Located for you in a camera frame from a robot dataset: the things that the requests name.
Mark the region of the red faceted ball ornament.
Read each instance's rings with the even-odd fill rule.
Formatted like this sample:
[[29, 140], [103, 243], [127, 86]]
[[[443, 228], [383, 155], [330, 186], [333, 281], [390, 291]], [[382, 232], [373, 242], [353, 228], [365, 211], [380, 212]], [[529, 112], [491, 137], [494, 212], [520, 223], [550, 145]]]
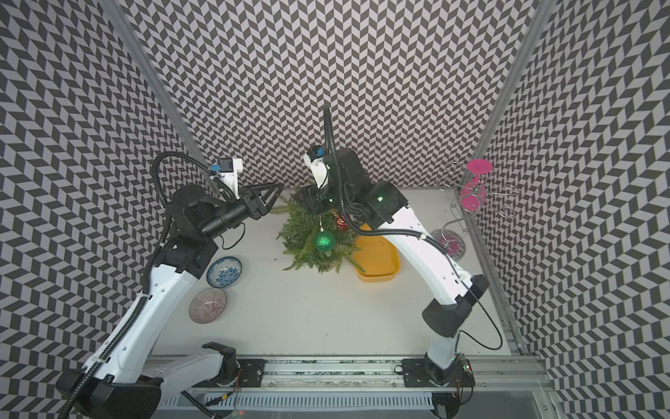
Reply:
[[340, 230], [340, 231], [347, 231], [347, 230], [350, 229], [350, 226], [347, 223], [347, 221], [345, 221], [345, 219], [342, 218], [341, 216], [338, 216], [336, 218], [336, 226], [337, 226], [338, 230]]

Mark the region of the green glitter ball ornament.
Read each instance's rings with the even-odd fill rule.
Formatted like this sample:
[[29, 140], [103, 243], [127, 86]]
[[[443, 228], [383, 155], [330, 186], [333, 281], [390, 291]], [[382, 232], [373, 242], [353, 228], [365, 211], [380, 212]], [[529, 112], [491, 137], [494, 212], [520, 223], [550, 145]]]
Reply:
[[319, 230], [314, 236], [313, 243], [316, 251], [328, 253], [334, 249], [337, 239], [331, 231]]

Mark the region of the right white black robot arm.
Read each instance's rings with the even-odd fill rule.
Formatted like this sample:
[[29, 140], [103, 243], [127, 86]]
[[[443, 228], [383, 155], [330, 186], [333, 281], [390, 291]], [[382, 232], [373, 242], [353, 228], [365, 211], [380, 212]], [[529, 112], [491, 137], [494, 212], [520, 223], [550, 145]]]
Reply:
[[432, 332], [424, 376], [438, 387], [463, 384], [468, 367], [457, 354], [458, 335], [487, 291], [488, 279], [460, 267], [392, 183], [372, 183], [354, 151], [315, 145], [303, 160], [314, 178], [298, 193], [307, 211], [336, 211], [360, 235], [387, 239], [420, 274], [433, 295], [422, 312]]

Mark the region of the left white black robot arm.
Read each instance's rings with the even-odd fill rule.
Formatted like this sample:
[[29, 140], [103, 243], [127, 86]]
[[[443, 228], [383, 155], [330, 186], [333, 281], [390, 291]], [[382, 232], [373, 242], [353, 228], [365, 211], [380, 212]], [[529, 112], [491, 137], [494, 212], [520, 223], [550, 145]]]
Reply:
[[194, 184], [174, 193], [166, 205], [170, 237], [150, 258], [132, 307], [84, 368], [59, 377], [57, 389], [67, 398], [60, 417], [78, 410], [90, 418], [150, 418], [160, 403], [195, 384], [235, 383], [236, 351], [223, 344], [209, 342], [156, 372], [145, 363], [172, 313], [208, 270], [216, 238], [267, 215], [283, 189], [281, 183], [243, 187], [233, 202]]

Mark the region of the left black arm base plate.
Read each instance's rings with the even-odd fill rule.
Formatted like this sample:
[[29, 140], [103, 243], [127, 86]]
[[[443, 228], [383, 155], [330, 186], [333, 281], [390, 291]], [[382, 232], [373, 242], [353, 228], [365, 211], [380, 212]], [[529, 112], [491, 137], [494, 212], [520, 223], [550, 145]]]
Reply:
[[257, 389], [262, 386], [267, 361], [262, 358], [236, 360], [232, 385], [242, 389]]

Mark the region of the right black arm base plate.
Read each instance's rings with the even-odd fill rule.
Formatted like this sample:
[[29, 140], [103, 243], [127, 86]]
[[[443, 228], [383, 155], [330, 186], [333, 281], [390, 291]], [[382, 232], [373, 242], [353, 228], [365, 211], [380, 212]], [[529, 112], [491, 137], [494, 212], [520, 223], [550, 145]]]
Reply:
[[406, 388], [474, 388], [476, 381], [467, 359], [455, 358], [447, 368], [441, 368], [429, 358], [401, 360], [401, 376]]

